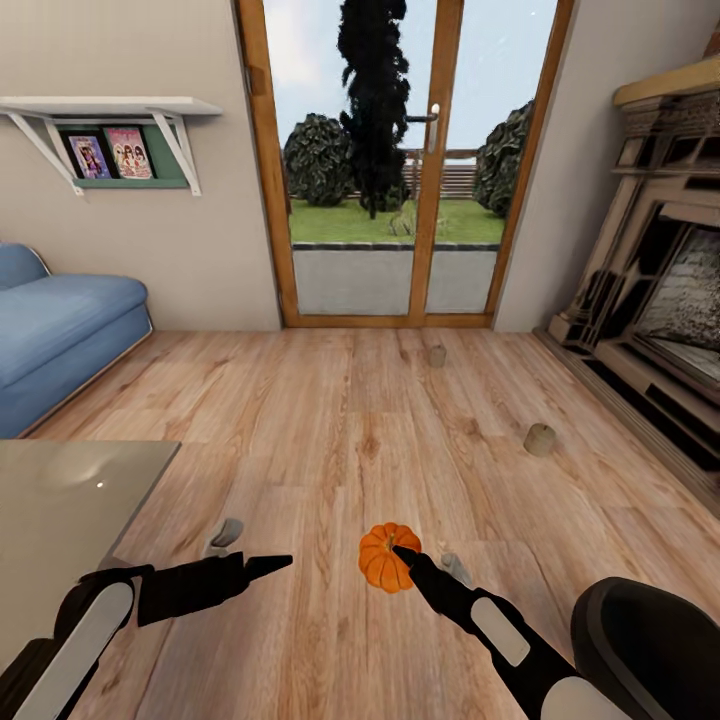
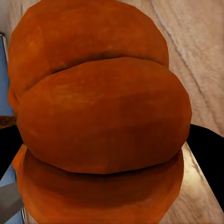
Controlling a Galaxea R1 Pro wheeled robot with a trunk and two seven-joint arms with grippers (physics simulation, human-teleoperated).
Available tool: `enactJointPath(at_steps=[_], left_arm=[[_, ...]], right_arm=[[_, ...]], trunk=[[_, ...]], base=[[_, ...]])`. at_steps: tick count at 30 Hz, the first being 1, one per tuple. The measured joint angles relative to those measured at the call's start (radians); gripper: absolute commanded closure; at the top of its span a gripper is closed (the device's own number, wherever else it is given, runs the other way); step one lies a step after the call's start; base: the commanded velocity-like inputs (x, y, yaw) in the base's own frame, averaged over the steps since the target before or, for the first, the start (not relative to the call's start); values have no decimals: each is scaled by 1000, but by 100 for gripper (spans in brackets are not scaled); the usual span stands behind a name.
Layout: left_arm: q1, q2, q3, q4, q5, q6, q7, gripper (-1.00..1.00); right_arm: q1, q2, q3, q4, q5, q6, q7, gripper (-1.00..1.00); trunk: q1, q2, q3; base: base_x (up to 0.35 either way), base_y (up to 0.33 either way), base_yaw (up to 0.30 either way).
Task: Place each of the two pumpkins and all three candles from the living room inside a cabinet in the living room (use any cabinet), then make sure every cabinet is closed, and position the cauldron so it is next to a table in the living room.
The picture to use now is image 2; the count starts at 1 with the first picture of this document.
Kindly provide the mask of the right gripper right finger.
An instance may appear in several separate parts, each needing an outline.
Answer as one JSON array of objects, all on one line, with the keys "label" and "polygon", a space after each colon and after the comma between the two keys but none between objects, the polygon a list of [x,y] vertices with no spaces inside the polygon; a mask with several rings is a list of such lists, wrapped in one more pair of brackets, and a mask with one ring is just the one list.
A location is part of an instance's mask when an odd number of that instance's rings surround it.
[{"label": "right gripper right finger", "polygon": [[191,124],[186,142],[224,212],[224,138]]}]

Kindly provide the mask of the pumpkin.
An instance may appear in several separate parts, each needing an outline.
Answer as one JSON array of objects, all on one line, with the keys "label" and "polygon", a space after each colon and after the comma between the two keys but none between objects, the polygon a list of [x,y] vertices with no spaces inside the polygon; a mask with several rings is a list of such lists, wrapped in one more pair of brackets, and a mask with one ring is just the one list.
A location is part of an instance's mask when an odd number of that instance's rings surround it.
[{"label": "pumpkin", "polygon": [[116,0],[41,0],[11,34],[12,161],[38,224],[158,224],[179,196],[189,94],[165,38]]}]

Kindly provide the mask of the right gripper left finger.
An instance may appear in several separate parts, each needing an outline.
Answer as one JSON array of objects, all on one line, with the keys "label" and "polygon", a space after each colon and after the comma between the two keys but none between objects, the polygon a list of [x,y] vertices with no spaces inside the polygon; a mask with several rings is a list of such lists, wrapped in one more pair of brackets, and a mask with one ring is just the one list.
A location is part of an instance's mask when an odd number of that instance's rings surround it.
[{"label": "right gripper left finger", "polygon": [[0,180],[23,144],[17,125],[0,129]]}]

